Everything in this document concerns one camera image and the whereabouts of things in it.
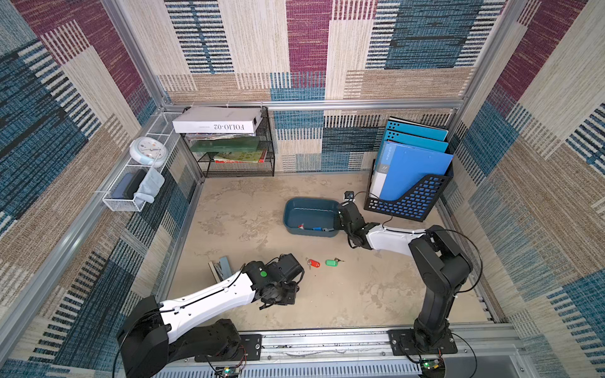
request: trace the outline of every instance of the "concrete floor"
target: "concrete floor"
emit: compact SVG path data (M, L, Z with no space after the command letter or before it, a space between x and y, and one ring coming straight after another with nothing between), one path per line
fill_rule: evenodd
M210 260L228 256L236 270L245 262L268 262L292 253L301 264L306 263L305 258L322 264L318 269L304 265L306 274L295 305L259 311L261 303L254 302L216 319L229 318L242 331L412 324L422 306L425 286L411 257L386 250L351 249L343 231L333 238L292 235L282 221L286 201L292 197L342 201L345 191L366 190L367 180L367 172L206 180L169 298L215 284ZM362 210L362 196L356 203L366 222L389 218ZM419 229L441 223L433 209L422 224L394 218L388 225ZM335 257L344 262L325 266L325 260ZM450 322L485 321L474 292L459 295Z

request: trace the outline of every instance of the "stack of books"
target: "stack of books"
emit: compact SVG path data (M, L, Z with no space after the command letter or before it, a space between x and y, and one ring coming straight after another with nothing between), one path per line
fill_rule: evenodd
M398 200L429 174L444 175L453 155L446 154L447 130L389 118L378 152L370 196Z
M256 136L261 120L260 108L194 106L172 125L196 158L207 154L217 163L262 163L267 150Z

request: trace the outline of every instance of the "white wire basket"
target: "white wire basket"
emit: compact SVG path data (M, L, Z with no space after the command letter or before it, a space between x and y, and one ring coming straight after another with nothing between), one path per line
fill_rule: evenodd
M159 117L155 119L153 125L149 131L145 134L147 137L151 137L164 145L166 148L166 160L161 166L154 167L156 161L150 165L143 165L133 158L130 158L126 165L120 171L120 174L116 177L116 179L111 183L111 186L105 195L103 196L103 202L107 205L107 207L111 211L130 211L130 212L140 212L145 207L147 202L142 202L137 204L134 200L119 200L113 197L113 193L116 190L117 186L120 184L124 176L128 173L137 172L139 169L142 169L145 172L148 172L150 169L155 169L159 173L162 173L166 164L171 159L172 152L177 145L178 139L181 137L180 134L174 132L174 127L172 127L172 121L180 116L181 113L176 112L164 112Z

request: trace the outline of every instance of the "striped wall covering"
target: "striped wall covering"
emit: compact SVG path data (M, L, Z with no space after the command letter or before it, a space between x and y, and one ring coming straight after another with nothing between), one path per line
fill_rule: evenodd
M197 185L188 153L172 153L164 185L142 212L103 213L0 377L110 373L119 327L140 299L157 293L168 268Z
M155 104L100 1L0 0L0 12L2 317ZM104 213L0 377L107 372L114 321L157 290L174 248L194 185L184 153L157 204Z
M444 128L452 109L269 111L278 172L360 171L378 154L390 116Z
M605 2L530 0L457 125L444 202L541 376L605 376Z
M170 100L191 103L460 97L505 3L124 0L122 6ZM404 113L445 126L450 112ZM362 113L342 119L321 113L272 116L277 171L367 169L376 155L373 138L395 112L363 113L379 124L355 119Z

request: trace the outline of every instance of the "green folder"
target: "green folder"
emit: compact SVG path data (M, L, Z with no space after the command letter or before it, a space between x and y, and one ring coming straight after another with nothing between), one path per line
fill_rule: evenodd
M258 147L258 137L238 137L233 139L198 140L189 149L191 152L252 152Z

